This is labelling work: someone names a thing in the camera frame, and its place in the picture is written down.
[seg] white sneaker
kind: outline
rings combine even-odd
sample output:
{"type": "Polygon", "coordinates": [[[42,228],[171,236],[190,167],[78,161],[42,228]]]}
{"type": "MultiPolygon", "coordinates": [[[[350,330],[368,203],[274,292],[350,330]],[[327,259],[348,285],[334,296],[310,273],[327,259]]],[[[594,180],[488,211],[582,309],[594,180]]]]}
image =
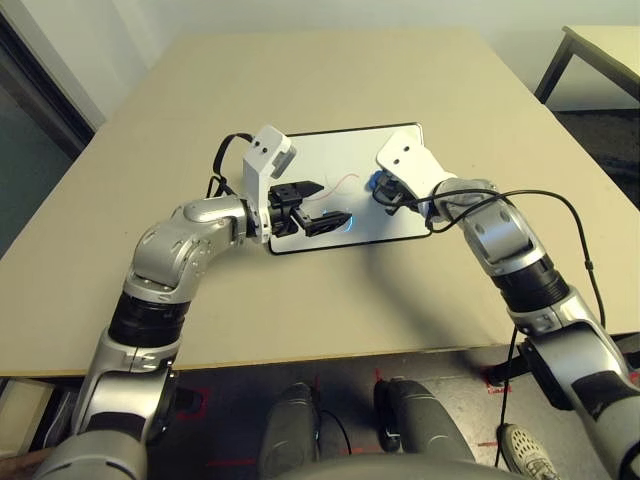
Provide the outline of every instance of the white sneaker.
{"type": "Polygon", "coordinates": [[[506,423],[500,431],[500,450],[510,471],[535,480],[560,480],[549,455],[528,430],[506,423]]]}

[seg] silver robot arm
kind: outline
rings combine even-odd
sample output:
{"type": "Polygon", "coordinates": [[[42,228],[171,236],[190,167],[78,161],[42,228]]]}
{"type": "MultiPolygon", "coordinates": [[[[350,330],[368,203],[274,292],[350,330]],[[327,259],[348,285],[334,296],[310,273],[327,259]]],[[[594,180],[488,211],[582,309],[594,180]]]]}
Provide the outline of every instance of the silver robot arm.
{"type": "MultiPolygon", "coordinates": [[[[392,136],[376,160],[383,170],[374,196],[386,200],[390,214],[398,208],[394,204],[407,199],[475,191],[414,207],[429,222],[450,221],[495,191],[485,180],[463,180],[445,172],[429,150],[403,133],[392,136]]],[[[555,270],[511,203],[487,202],[459,225],[483,270],[500,289],[515,326],[527,336],[520,352],[551,404],[576,411],[613,478],[638,478],[640,389],[630,382],[620,351],[580,293],[555,270]]]]}
{"type": "Polygon", "coordinates": [[[35,479],[146,478],[146,448],[166,430],[176,388],[172,365],[185,315],[215,256],[246,238],[302,228],[331,231],[351,214],[310,218],[302,201],[313,182],[270,187],[295,156],[291,141],[271,126],[244,157],[246,198],[230,195],[180,205],[141,237],[111,324],[100,336],[72,417],[72,436],[45,461],[35,479]]]}

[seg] black cable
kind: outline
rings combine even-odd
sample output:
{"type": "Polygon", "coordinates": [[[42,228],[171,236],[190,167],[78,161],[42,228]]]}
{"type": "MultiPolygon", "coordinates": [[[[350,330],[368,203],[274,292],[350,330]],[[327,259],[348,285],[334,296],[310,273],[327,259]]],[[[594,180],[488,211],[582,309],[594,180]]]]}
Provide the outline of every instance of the black cable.
{"type": "Polygon", "coordinates": [[[507,355],[507,375],[504,381],[504,392],[502,392],[502,408],[500,409],[500,423],[496,429],[496,437],[498,440],[498,449],[496,450],[496,460],[493,462],[494,467],[498,467],[500,461],[500,450],[502,449],[502,429],[504,428],[504,417],[507,413],[507,396],[509,395],[509,377],[511,375],[511,362],[513,361],[513,351],[516,346],[516,336],[518,335],[518,329],[513,327],[513,333],[511,334],[511,343],[509,344],[509,353],[507,355]]]}
{"type": "Polygon", "coordinates": [[[246,140],[249,143],[253,142],[253,136],[248,133],[232,133],[231,135],[227,135],[224,138],[224,140],[222,140],[222,143],[220,143],[220,146],[218,147],[218,152],[216,153],[216,156],[213,159],[213,166],[212,166],[213,175],[209,179],[209,186],[207,187],[206,198],[209,198],[212,196],[211,190],[213,189],[214,180],[217,180],[219,183],[218,188],[213,194],[214,197],[219,197],[223,193],[226,193],[227,195],[233,195],[235,193],[233,189],[227,184],[227,177],[222,175],[220,170],[222,168],[222,161],[224,160],[224,155],[225,153],[227,153],[227,148],[229,148],[229,145],[231,144],[234,138],[242,138],[243,140],[246,140]]]}
{"type": "Polygon", "coordinates": [[[353,452],[351,450],[351,442],[349,441],[349,435],[347,435],[347,431],[345,430],[344,425],[342,425],[342,422],[340,421],[340,419],[336,415],[331,413],[329,410],[320,410],[320,413],[321,414],[325,413],[336,421],[336,423],[338,424],[338,427],[340,427],[340,430],[342,430],[344,441],[347,444],[347,451],[349,452],[349,455],[351,455],[353,452]]]}
{"type": "Polygon", "coordinates": [[[591,260],[591,255],[589,254],[589,247],[587,246],[587,238],[584,233],[584,227],[582,226],[582,220],[580,219],[580,215],[578,215],[578,211],[575,209],[575,207],[571,204],[569,200],[567,200],[562,195],[554,192],[549,192],[547,190],[512,190],[510,192],[498,193],[496,191],[488,190],[488,189],[468,188],[468,189],[461,189],[461,190],[452,190],[445,193],[437,193],[434,195],[430,195],[428,197],[417,198],[417,199],[408,200],[406,202],[399,202],[399,203],[380,201],[380,199],[378,198],[375,198],[375,201],[385,206],[410,207],[413,205],[417,205],[419,203],[431,202],[439,198],[445,198],[445,197],[450,197],[453,195],[464,194],[464,193],[484,193],[484,194],[491,195],[491,197],[485,198],[484,200],[467,208],[464,212],[462,212],[456,218],[451,220],[444,227],[439,229],[433,229],[432,230],[433,233],[444,233],[450,228],[452,228],[454,225],[459,223],[461,220],[463,220],[466,216],[468,216],[474,210],[482,208],[483,206],[489,203],[495,202],[497,200],[507,199],[507,197],[512,197],[515,195],[543,195],[543,196],[555,198],[556,200],[560,200],[562,203],[564,203],[565,206],[571,212],[571,215],[573,216],[573,219],[576,223],[576,227],[578,228],[578,236],[580,237],[580,244],[582,246],[582,253],[584,256],[584,266],[587,269],[587,274],[589,275],[589,280],[591,281],[591,287],[593,288],[593,294],[596,297],[596,302],[598,304],[600,324],[602,325],[602,328],[606,328],[607,323],[606,323],[606,316],[604,311],[604,302],[602,301],[602,296],[600,295],[600,289],[598,288],[598,283],[596,281],[595,273],[593,271],[594,269],[593,261],[591,260]]]}

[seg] white wall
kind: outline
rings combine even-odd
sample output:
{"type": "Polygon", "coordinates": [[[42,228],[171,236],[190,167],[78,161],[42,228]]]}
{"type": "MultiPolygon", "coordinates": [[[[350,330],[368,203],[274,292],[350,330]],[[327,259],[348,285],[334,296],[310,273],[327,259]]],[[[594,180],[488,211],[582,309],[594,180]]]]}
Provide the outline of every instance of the white wall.
{"type": "MultiPolygon", "coordinates": [[[[90,99],[74,97],[85,115],[93,108],[106,118],[183,32],[464,25],[478,31],[533,90],[562,39],[563,25],[640,23],[640,0],[4,0],[2,7],[47,66],[62,61],[73,73],[90,99]],[[20,9],[49,40],[57,59],[30,41],[33,25],[23,29],[13,15],[20,9]]],[[[638,104],[573,59],[548,106],[638,104]]],[[[92,123],[99,125],[99,115],[94,117],[92,123]]]]}

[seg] table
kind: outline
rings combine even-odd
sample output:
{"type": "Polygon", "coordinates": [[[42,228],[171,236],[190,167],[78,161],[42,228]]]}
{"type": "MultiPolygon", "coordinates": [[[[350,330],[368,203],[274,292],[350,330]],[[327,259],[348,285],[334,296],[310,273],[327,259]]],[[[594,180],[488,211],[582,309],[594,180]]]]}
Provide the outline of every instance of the table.
{"type": "MultiPolygon", "coordinates": [[[[638,329],[639,215],[480,37],[464,29],[204,35],[174,44],[97,132],[0,261],[0,374],[78,374],[140,235],[204,195],[231,132],[417,121],[450,171],[566,195],[583,216],[612,333],[638,329]]],[[[238,142],[224,173],[241,180],[238,142]]],[[[569,212],[517,204],[594,308],[569,212]]],[[[178,368],[504,344],[512,323],[459,231],[211,267],[178,368]]]]}
{"type": "Polygon", "coordinates": [[[535,96],[545,103],[573,55],[640,100],[640,27],[565,26],[564,39],[551,60],[535,96]]]}

